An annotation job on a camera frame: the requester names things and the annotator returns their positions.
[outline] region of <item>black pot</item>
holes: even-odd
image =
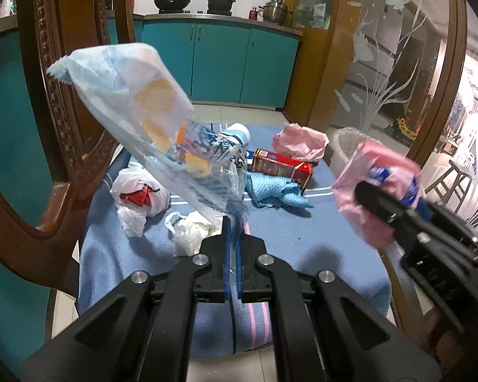
[[[183,10],[191,0],[154,0],[154,4],[160,10]]]
[[[209,11],[229,12],[235,0],[207,0]]]

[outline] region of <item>tiled floor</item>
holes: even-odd
[[[197,119],[204,123],[253,123],[278,124],[286,123],[282,113],[269,110],[238,108],[230,106],[196,105]],[[119,146],[113,159],[121,151]],[[78,245],[73,257],[79,261]],[[57,292],[53,336],[56,336],[69,324],[78,318],[74,308],[74,300],[68,295]],[[388,318],[394,322],[393,314]],[[267,347],[253,352],[244,352],[232,357],[216,359],[191,359],[188,382],[275,382],[276,366],[273,347]]]
[[[275,110],[232,106],[195,105],[197,119],[204,123],[284,124],[287,119]]]

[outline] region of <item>blue tablecloth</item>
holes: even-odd
[[[271,149],[279,126],[247,125],[251,133],[249,149]],[[220,131],[220,125],[213,129]],[[113,287],[136,270],[161,274],[177,262],[164,217],[193,209],[184,199],[172,197],[171,207],[147,220],[144,235],[127,238],[109,193],[130,154],[122,151],[110,167],[94,195],[80,254],[80,286],[76,303],[80,314],[88,310]],[[386,315],[391,297],[389,278],[376,250],[365,244],[338,212],[329,186],[334,176],[324,162],[314,168],[305,191],[314,208],[255,208],[248,203],[248,230],[265,241],[270,254],[289,262],[298,271],[315,275],[322,269],[336,272],[360,295]],[[235,296],[233,315],[229,303],[197,305],[192,355],[214,357],[259,347],[272,341],[269,308],[266,303],[243,305]],[[232,332],[235,320],[236,336]]]

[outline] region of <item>red box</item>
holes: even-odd
[[[292,178],[301,186],[301,192],[303,192],[314,173],[314,168],[311,163],[258,148],[253,155],[253,172]]]

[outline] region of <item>cooking pot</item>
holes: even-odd
[[[154,0],[154,4],[160,10],[183,10],[191,0]]]
[[[207,8],[209,11],[229,12],[233,3],[235,0],[207,0]]]
[[[283,4],[283,0],[271,0],[264,7],[260,6],[259,8],[262,9],[264,20],[280,25],[287,19],[287,14],[292,14],[287,5]]]

